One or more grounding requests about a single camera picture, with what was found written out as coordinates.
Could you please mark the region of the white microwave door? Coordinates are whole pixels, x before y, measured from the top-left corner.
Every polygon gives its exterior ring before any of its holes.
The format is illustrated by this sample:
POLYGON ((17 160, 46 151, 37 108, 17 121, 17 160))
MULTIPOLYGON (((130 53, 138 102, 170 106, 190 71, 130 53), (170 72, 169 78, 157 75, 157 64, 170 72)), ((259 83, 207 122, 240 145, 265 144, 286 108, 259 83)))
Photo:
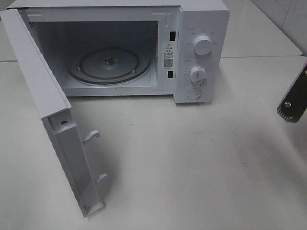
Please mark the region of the white microwave door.
POLYGON ((81 139, 71 104, 30 33, 26 13, 9 9, 1 11, 0 17, 44 128, 81 212, 87 217, 105 207, 98 185, 106 174, 93 178, 84 150, 84 145, 100 134, 94 130, 81 139))

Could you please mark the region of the round white door button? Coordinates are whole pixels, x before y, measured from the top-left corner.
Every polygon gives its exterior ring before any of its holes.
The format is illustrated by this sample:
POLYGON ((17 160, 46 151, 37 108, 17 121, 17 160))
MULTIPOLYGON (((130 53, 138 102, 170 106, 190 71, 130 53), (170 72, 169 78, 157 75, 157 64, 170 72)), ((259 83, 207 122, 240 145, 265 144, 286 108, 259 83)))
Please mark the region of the round white door button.
POLYGON ((188 90, 187 98, 190 100, 197 100, 201 97, 201 90, 197 88, 193 88, 188 90))

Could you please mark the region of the white timer knob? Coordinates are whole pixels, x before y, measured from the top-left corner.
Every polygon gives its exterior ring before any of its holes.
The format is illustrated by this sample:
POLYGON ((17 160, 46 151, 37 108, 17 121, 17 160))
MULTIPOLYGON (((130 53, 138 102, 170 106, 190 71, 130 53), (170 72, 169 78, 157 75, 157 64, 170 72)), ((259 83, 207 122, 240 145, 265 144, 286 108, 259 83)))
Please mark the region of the white timer knob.
POLYGON ((192 83, 200 83, 207 78, 206 70, 201 66, 195 66, 190 70, 190 80, 192 83))

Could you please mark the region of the glass microwave turntable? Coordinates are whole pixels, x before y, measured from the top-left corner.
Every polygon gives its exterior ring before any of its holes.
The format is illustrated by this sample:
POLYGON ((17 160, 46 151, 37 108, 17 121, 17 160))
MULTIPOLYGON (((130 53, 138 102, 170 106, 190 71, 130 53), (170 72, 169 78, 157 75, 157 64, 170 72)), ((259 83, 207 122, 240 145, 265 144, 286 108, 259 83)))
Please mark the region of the glass microwave turntable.
POLYGON ((147 53, 111 46, 69 60, 67 71, 72 77, 84 83, 119 84, 146 73, 152 60, 153 58, 147 53))

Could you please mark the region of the white microwave oven body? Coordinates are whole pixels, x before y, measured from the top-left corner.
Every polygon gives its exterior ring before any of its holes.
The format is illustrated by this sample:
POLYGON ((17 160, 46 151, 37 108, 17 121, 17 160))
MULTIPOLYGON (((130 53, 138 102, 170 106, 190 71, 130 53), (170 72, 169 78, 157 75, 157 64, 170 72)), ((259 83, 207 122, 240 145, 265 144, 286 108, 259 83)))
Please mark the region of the white microwave oven body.
POLYGON ((229 21, 221 0, 16 0, 7 9, 26 13, 30 33, 66 97, 172 95, 176 103, 206 103, 213 95, 229 21), (194 52, 198 35, 213 39, 205 56, 194 52), (111 85, 81 82, 67 71, 69 60, 119 46, 150 55, 146 73, 111 85), (207 78, 192 83, 201 66, 207 78), (190 89, 201 90, 197 100, 190 89))

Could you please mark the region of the upper white power knob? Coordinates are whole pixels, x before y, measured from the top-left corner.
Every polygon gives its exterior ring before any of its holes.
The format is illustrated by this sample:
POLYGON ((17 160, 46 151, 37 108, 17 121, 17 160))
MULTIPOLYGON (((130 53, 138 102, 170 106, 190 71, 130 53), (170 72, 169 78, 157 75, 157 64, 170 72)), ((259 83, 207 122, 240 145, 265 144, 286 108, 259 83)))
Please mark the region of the upper white power knob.
POLYGON ((201 34, 193 40, 194 52, 199 56, 205 56, 211 52, 213 48, 213 39, 206 34, 201 34))

